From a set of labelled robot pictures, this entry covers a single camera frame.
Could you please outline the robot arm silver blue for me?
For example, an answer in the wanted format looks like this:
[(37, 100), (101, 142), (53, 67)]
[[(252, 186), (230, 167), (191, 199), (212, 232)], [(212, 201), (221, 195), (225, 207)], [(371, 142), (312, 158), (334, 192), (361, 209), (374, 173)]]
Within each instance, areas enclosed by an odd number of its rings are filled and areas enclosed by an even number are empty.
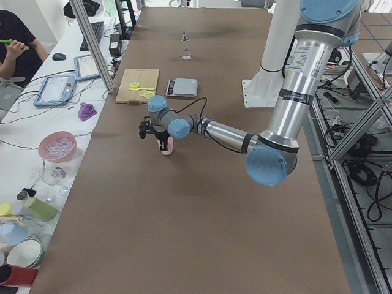
[(181, 115), (168, 107), (163, 96), (147, 103), (150, 120), (139, 125), (139, 135), (154, 134), (161, 150), (169, 137), (183, 139), (190, 132), (246, 155), (246, 171), (256, 183), (277, 185), (294, 170), (300, 132), (320, 79), (337, 47), (351, 45), (359, 34), (360, 1), (300, 1), (297, 45), (287, 69), (268, 128), (259, 135), (210, 120), (201, 114)]

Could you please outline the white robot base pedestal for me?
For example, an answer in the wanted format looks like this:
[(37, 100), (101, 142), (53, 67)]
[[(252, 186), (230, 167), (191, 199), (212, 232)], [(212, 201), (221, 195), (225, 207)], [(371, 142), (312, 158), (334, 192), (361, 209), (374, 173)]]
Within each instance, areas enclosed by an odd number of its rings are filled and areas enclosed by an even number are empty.
[(275, 4), (260, 70), (253, 79), (243, 80), (243, 100), (246, 108), (274, 107), (282, 87), (286, 57), (290, 54), (295, 27), (300, 16), (300, 2), (262, 1), (269, 9)]

